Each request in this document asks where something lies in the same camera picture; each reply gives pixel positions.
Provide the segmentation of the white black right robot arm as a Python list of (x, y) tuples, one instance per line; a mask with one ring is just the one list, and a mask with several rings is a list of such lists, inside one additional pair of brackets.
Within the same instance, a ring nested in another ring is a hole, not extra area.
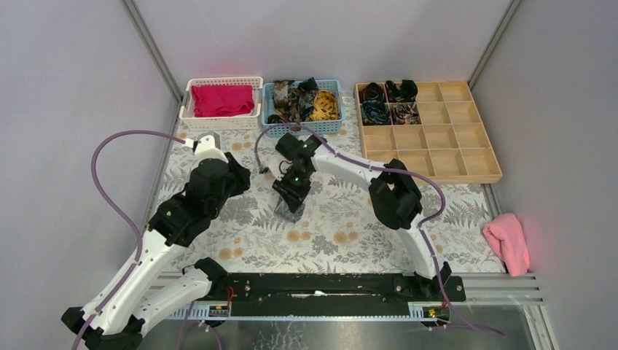
[(369, 194), (378, 221), (395, 230), (402, 240), (419, 278), (421, 296), (436, 300), (446, 292), (450, 269), (438, 260), (434, 245), (421, 232), (421, 191), (414, 181), (416, 174), (409, 172), (403, 162), (392, 159), (389, 163), (376, 163), (338, 152), (318, 136), (302, 141), (287, 133), (275, 148), (289, 164), (273, 182), (279, 195), (277, 215), (290, 222), (302, 218), (315, 172), (354, 184)]

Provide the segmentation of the grey leaf pattern tie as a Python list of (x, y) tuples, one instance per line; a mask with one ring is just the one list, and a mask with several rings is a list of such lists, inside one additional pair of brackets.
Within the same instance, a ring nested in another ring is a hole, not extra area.
[(285, 200), (283, 198), (279, 198), (275, 206), (274, 213), (288, 222), (298, 222), (301, 220), (304, 210), (304, 203), (302, 203), (296, 211), (292, 211)]

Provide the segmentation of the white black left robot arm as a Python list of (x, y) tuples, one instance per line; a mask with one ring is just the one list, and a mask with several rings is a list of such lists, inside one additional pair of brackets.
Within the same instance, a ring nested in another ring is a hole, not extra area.
[(228, 273), (210, 257), (151, 296), (164, 267), (215, 220), (225, 202), (250, 188), (250, 171), (230, 152), (201, 160), (181, 192), (162, 202), (142, 235), (139, 257), (129, 259), (98, 297), (70, 307), (61, 321), (88, 349), (136, 349), (168, 315), (193, 300), (215, 300), (227, 288)]

